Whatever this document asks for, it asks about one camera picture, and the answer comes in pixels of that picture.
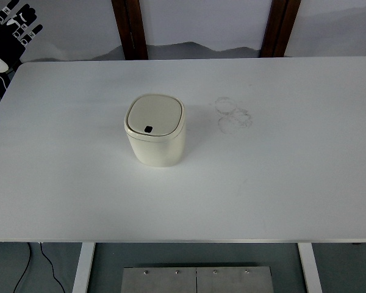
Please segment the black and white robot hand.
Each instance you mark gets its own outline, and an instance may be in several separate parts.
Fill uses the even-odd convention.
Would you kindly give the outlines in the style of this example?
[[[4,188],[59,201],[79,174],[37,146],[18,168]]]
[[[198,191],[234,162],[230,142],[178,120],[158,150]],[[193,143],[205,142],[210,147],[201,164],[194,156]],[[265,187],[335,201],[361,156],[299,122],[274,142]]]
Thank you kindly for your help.
[[[26,46],[43,29],[41,24],[31,28],[37,15],[29,4],[10,16],[17,4],[18,1],[10,1],[0,11],[0,73],[5,73],[20,60]]]

